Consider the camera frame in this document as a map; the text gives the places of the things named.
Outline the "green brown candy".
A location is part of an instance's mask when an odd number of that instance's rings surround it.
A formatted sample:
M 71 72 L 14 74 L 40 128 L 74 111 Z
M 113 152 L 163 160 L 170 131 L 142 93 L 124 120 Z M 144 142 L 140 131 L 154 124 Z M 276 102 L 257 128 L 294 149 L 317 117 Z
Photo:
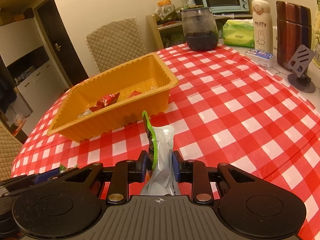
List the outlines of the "green brown candy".
M 78 168 L 78 164 L 76 164 L 75 166 L 73 166 L 73 167 L 66 167 L 66 166 L 64 166 L 64 165 L 60 165 L 59 166 L 59 172 L 60 172 L 60 174 L 62 174 L 62 173 L 65 173 L 65 172 L 67 172 L 67 171 L 70 171 L 70 170 L 72 170 L 72 169 L 75 169 L 75 168 Z

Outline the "dark glass jar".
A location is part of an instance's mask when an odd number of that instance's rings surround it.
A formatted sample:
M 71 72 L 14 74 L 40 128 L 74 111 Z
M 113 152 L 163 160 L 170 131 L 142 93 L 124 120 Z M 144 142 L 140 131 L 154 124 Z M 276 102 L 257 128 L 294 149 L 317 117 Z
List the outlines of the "dark glass jar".
M 182 27 L 185 41 L 191 50 L 210 51 L 216 48 L 219 33 L 210 8 L 183 9 Z

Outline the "silver green snack pouch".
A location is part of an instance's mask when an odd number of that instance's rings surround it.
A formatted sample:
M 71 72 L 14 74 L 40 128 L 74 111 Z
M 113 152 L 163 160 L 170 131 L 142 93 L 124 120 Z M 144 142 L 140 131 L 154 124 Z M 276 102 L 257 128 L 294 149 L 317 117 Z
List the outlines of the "silver green snack pouch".
M 181 194 L 172 164 L 175 130 L 171 125 L 152 126 L 146 111 L 142 113 L 145 132 L 149 141 L 149 179 L 140 194 L 145 196 L 178 196 Z

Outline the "grey dark snack packet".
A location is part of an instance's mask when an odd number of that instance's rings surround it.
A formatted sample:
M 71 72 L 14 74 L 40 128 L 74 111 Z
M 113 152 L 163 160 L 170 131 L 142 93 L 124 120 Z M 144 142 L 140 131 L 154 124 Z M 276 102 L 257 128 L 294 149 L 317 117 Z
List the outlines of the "grey dark snack packet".
M 78 118 L 87 116 L 87 115 L 89 115 L 89 114 L 91 114 L 91 113 L 92 113 L 92 111 L 91 111 L 90 109 L 87 109 L 87 110 L 84 111 L 84 113 L 81 113 L 81 114 L 78 116 Z

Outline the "dark red chocolate packet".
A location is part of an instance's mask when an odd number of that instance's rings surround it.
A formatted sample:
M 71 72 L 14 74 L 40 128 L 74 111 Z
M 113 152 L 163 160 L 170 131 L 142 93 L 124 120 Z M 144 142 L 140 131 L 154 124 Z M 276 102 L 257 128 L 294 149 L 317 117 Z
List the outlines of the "dark red chocolate packet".
M 102 108 L 110 106 L 118 101 L 119 96 L 120 96 L 119 92 L 116 94 L 107 94 L 107 95 L 103 96 L 102 98 L 100 98 L 94 106 L 89 107 L 89 109 L 92 112 L 95 112 L 95 111 L 98 111 Z

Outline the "quilted beige chair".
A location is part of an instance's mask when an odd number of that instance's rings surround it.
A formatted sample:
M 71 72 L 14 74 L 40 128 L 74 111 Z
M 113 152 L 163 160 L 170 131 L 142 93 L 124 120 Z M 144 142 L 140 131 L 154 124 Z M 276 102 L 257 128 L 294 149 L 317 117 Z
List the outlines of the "quilted beige chair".
M 146 55 L 135 17 L 103 25 L 86 35 L 85 41 L 100 73 Z

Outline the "red white checkered tablecloth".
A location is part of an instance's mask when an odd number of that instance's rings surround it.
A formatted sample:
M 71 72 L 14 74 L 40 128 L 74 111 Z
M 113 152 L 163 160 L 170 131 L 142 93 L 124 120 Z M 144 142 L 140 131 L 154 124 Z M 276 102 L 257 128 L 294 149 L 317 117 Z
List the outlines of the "red white checkered tablecloth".
M 153 126 L 171 125 L 174 148 L 207 166 L 229 163 L 296 194 L 306 206 L 302 239 L 319 239 L 319 112 L 279 77 L 219 45 L 196 52 L 186 44 L 160 50 L 179 80 L 168 109 Z M 43 115 L 24 143 L 13 177 L 60 165 L 106 166 L 135 159 L 148 146 L 140 121 L 83 142 L 47 135 L 62 100 Z

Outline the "white miffy bottle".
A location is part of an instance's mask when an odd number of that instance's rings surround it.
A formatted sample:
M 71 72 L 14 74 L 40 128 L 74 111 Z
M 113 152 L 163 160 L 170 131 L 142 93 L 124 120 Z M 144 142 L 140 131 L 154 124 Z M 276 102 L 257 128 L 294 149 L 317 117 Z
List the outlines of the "white miffy bottle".
M 273 23 L 271 8 L 267 1 L 252 1 L 252 17 L 255 49 L 273 53 Z

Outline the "orange plastic tray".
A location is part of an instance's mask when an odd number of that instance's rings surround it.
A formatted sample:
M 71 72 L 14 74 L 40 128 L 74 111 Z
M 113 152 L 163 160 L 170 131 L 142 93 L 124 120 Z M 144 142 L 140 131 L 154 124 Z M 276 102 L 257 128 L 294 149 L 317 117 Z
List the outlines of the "orange plastic tray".
M 48 135 L 80 142 L 167 110 L 178 78 L 156 53 L 113 67 L 74 86 L 63 99 Z

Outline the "red candy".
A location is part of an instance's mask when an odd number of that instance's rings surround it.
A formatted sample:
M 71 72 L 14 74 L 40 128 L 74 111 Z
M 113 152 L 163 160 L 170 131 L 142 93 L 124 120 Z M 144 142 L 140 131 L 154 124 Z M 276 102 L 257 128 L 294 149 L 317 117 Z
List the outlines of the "red candy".
M 140 94 L 141 94 L 140 91 L 134 90 L 133 92 L 131 92 L 131 93 L 127 96 L 127 98 L 131 98 L 131 97 L 133 97 L 133 96 L 137 96 L 137 95 L 140 95 Z

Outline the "wooden side shelf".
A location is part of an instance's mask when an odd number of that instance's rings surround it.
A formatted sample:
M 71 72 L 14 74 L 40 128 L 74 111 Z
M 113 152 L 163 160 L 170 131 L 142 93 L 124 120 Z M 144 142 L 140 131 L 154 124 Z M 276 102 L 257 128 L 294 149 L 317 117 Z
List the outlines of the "wooden side shelf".
M 218 33 L 223 30 L 223 25 L 227 22 L 227 20 L 244 20 L 251 19 L 252 15 L 249 14 L 213 14 Z M 156 14 L 152 14 L 146 17 L 147 22 L 149 24 L 154 45 L 156 46 L 156 50 L 161 50 L 164 48 L 168 48 L 173 45 L 185 43 L 185 38 L 183 35 L 183 27 L 182 27 L 182 15 L 176 20 L 163 22 L 157 20 L 159 19 Z

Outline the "orange lid snack jar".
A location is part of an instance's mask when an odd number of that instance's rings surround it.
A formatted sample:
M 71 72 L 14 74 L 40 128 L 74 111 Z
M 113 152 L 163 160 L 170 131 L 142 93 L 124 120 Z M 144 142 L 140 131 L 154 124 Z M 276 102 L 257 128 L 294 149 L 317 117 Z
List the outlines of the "orange lid snack jar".
M 173 21 L 177 18 L 176 8 L 171 0 L 161 0 L 157 2 L 155 14 L 163 22 Z

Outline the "white cabinet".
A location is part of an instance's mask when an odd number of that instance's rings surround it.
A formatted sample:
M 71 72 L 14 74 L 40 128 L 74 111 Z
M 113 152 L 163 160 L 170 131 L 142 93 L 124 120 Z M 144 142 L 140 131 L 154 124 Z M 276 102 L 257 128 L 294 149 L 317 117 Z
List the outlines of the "white cabinet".
M 53 103 L 64 93 L 61 80 L 33 20 L 1 26 L 1 59 L 31 109 L 23 126 L 29 135 Z

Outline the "brown metal thermos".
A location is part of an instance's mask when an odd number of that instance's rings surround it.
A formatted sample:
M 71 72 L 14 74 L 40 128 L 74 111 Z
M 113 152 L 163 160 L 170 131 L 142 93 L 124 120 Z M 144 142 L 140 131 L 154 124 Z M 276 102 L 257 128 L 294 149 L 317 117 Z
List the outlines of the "brown metal thermos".
M 287 69 L 287 63 L 300 45 L 311 47 L 311 10 L 302 5 L 276 1 L 277 63 Z

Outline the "green tissue pack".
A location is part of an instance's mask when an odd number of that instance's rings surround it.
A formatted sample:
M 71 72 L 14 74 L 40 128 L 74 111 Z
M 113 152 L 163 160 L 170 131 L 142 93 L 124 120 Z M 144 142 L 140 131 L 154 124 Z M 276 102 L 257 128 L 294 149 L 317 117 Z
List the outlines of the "green tissue pack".
M 227 20 L 223 25 L 225 45 L 254 48 L 253 20 Z

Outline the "dark wooden door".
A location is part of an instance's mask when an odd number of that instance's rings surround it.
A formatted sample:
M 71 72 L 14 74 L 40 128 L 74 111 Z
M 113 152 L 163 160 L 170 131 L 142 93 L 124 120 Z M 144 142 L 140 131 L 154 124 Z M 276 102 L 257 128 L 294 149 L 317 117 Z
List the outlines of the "dark wooden door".
M 88 75 L 67 34 L 54 0 L 44 0 L 35 9 L 35 20 L 54 63 L 69 86 L 86 80 Z

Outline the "green sunflower seed bag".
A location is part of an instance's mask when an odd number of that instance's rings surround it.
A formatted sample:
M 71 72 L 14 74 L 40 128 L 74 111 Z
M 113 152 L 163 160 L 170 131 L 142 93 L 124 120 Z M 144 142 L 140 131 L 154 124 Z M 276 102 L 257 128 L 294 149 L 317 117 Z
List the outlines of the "green sunflower seed bag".
M 317 0 L 317 11 L 316 11 L 315 19 L 312 25 L 311 49 L 314 51 L 313 62 L 318 68 L 320 68 L 319 43 L 320 43 L 320 0 Z

